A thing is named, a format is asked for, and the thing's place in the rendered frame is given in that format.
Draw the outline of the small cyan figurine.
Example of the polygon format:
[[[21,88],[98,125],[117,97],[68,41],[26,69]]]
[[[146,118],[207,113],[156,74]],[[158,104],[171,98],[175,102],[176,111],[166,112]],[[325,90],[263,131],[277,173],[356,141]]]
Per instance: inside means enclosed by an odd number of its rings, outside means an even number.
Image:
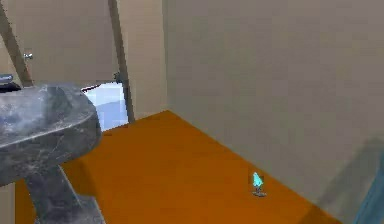
[[[262,190],[262,187],[264,184],[263,179],[257,172],[254,172],[252,174],[252,177],[253,177],[252,185],[254,187],[254,191],[252,192],[252,194],[258,197],[265,197],[266,193]]]

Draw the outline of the chrome sink tap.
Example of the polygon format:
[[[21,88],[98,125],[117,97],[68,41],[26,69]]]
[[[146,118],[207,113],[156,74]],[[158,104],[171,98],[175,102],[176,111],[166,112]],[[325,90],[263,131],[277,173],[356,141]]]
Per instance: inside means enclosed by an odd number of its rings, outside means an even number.
[[[0,74],[0,93],[19,91],[21,87],[13,81],[12,74]]]

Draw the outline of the beige room door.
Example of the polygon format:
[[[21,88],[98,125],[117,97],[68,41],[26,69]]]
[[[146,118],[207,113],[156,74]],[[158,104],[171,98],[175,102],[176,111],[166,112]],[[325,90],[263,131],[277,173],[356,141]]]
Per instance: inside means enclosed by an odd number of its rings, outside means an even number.
[[[0,35],[23,85],[116,81],[135,121],[117,0],[0,0]]]

